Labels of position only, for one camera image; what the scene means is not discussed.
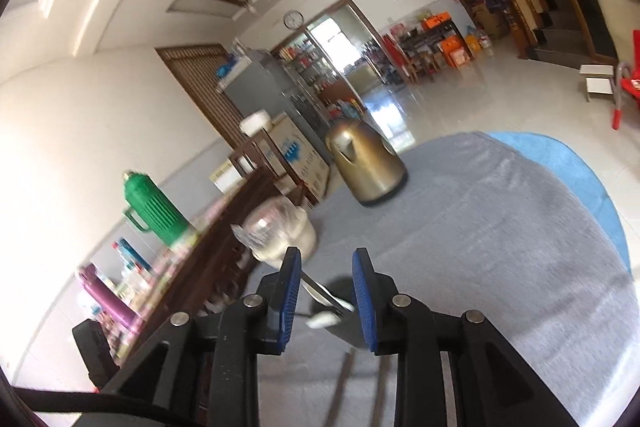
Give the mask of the purple thermos bottle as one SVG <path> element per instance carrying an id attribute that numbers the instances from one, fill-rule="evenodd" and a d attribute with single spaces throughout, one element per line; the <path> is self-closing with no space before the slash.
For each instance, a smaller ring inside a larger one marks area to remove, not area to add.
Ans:
<path id="1" fill-rule="evenodd" d="M 108 288 L 98 277 L 96 267 L 89 263 L 77 270 L 77 276 L 82 287 L 96 300 L 96 303 L 111 315 L 112 319 L 122 325 L 129 332 L 136 333 L 140 326 L 139 315 L 131 310 L 126 303 Z"/>

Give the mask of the white ceramic spoon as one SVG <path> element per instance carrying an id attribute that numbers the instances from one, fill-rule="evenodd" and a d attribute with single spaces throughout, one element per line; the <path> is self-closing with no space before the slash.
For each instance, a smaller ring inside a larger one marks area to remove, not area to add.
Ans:
<path id="1" fill-rule="evenodd" d="M 343 317 L 340 314 L 336 314 L 332 311 L 321 311 L 314 315 L 311 315 L 306 321 L 306 325 L 310 329 L 328 329 L 343 321 Z"/>

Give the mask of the dark grey utensil holder cylinder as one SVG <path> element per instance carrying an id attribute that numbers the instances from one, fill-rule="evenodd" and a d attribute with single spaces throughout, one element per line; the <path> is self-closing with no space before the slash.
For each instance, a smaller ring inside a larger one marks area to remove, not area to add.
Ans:
<path id="1" fill-rule="evenodd" d="M 363 338 L 352 278 L 347 275 L 335 277 L 326 283 L 326 290 L 340 304 L 340 307 L 324 305 L 314 300 L 310 306 L 311 324 L 320 329 L 326 329 L 352 347 L 368 350 L 366 340 Z"/>

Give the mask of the white bowl with plastic wrap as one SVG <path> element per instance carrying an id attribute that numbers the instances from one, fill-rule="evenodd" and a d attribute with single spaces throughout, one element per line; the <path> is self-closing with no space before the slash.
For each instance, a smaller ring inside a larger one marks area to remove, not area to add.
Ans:
<path id="1" fill-rule="evenodd" d="M 274 269 L 282 265 L 288 247 L 297 248 L 303 261 L 317 247 L 317 232 L 307 211 L 285 196 L 267 199 L 250 212 L 242 225 L 231 225 L 231 230 L 255 259 Z"/>

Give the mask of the green thermos flask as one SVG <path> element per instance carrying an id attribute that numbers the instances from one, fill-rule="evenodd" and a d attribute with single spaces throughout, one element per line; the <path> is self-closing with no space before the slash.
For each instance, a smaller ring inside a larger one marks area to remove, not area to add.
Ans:
<path id="1" fill-rule="evenodd" d="M 145 173 L 124 172 L 124 216 L 140 232 L 153 233 L 167 247 L 178 242 L 191 223 Z"/>

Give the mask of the grey table cloth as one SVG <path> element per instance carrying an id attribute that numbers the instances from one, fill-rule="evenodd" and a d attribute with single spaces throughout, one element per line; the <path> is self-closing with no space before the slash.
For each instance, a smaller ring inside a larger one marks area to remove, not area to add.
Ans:
<path id="1" fill-rule="evenodd" d="M 611 239 L 555 174 L 482 132 L 402 155 L 409 178 L 364 207 L 340 188 L 311 210 L 305 271 L 352 271 L 357 248 L 436 312 L 483 312 L 574 420 L 609 426 L 639 386 L 639 305 Z"/>

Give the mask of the white cardboard appliance box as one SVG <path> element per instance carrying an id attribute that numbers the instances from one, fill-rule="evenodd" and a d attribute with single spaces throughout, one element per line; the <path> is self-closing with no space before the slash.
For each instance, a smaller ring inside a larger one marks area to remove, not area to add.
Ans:
<path id="1" fill-rule="evenodd" d="M 298 129 L 290 116 L 281 113 L 274 117 L 272 122 L 270 138 L 276 143 L 288 165 L 305 182 L 314 196 L 319 200 L 324 199 L 330 176 L 329 164 Z"/>

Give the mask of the golden electric kettle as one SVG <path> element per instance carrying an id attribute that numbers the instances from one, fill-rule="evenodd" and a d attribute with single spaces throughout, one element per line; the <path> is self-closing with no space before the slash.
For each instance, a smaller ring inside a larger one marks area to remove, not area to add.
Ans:
<path id="1" fill-rule="evenodd" d="M 337 121 L 326 134 L 326 148 L 352 196 L 363 206 L 393 197 L 408 180 L 408 170 L 393 147 L 363 120 Z"/>

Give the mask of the grey refrigerator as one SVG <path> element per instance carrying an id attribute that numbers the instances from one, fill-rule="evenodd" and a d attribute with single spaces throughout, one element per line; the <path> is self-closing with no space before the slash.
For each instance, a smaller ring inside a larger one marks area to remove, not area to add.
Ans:
<path id="1" fill-rule="evenodd" d="M 218 81 L 217 90 L 228 96 L 243 117 L 265 110 L 272 118 L 285 113 L 331 164 L 324 144 L 330 129 L 328 110 L 291 65 L 266 51 L 249 50 Z"/>

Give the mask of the small white step stool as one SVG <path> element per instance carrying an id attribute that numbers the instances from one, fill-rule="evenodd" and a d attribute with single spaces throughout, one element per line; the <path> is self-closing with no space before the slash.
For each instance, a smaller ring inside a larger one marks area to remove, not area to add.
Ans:
<path id="1" fill-rule="evenodd" d="M 612 65 L 585 64 L 580 66 L 579 74 L 585 83 L 586 100 L 591 95 L 613 95 L 614 67 Z"/>

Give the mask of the red plastic chair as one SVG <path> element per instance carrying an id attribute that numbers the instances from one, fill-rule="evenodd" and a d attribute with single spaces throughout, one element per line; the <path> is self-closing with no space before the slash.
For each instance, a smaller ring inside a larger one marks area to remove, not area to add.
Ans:
<path id="1" fill-rule="evenodd" d="M 640 31 L 634 30 L 632 34 L 632 43 L 634 44 L 634 60 L 632 62 L 619 62 L 616 66 L 613 95 L 614 95 L 614 113 L 612 120 L 612 128 L 620 129 L 622 121 L 623 95 L 628 94 L 631 98 L 639 103 L 639 57 L 640 57 Z"/>

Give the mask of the dark wooden side table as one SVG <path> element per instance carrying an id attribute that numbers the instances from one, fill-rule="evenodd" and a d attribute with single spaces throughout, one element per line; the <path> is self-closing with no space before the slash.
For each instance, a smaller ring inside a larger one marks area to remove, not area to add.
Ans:
<path id="1" fill-rule="evenodd" d="M 432 80 L 445 67 L 456 69 L 474 60 L 469 43 L 445 15 L 424 20 L 422 26 L 400 36 L 397 45 L 412 83 Z"/>

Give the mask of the cream upholstered chair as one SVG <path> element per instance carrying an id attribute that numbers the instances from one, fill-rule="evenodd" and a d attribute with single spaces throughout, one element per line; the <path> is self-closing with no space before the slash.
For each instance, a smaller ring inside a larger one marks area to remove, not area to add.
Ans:
<path id="1" fill-rule="evenodd" d="M 620 62 L 634 62 L 634 31 L 639 28 L 639 0 L 598 0 Z"/>

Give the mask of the round wall clock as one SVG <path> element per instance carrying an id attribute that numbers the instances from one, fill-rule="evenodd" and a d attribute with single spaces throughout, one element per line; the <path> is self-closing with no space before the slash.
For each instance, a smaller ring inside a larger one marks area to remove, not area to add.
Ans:
<path id="1" fill-rule="evenodd" d="M 297 30 L 305 25 L 305 17 L 297 10 L 286 12 L 282 18 L 283 25 L 288 30 Z"/>

